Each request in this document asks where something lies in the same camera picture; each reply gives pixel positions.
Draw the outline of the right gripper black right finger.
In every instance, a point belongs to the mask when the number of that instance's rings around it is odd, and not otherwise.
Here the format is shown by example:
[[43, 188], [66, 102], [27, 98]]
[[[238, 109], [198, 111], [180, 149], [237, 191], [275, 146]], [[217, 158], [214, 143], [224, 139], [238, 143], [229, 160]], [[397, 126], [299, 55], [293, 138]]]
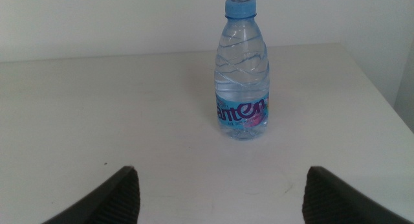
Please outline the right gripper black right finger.
[[321, 166], [312, 166], [302, 204], [306, 224], [412, 224]]

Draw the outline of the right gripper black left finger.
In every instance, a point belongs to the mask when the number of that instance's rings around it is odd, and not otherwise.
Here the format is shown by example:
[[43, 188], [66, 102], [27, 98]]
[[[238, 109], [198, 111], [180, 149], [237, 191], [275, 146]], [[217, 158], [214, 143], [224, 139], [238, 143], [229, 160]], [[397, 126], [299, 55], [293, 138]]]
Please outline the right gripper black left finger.
[[136, 224], [139, 212], [138, 174], [134, 167], [124, 166], [99, 187], [45, 223]]

